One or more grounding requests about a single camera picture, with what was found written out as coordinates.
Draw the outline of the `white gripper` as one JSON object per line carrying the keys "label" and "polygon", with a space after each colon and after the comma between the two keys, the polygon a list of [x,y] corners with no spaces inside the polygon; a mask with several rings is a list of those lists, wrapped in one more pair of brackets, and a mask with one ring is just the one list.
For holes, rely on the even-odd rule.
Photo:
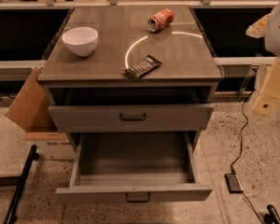
{"label": "white gripper", "polygon": [[252,104],[252,111],[261,116],[270,116],[280,106],[280,58],[267,68],[267,73],[257,96]]}

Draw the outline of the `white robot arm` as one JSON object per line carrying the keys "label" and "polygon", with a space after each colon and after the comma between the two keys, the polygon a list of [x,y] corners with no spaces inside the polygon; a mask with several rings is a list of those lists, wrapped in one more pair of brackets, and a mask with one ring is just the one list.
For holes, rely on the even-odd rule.
{"label": "white robot arm", "polygon": [[250,25],[245,34],[254,38],[263,37],[266,50],[276,56],[274,62],[267,66],[258,97],[252,104],[254,113],[270,116],[280,106],[280,2],[269,14]]}

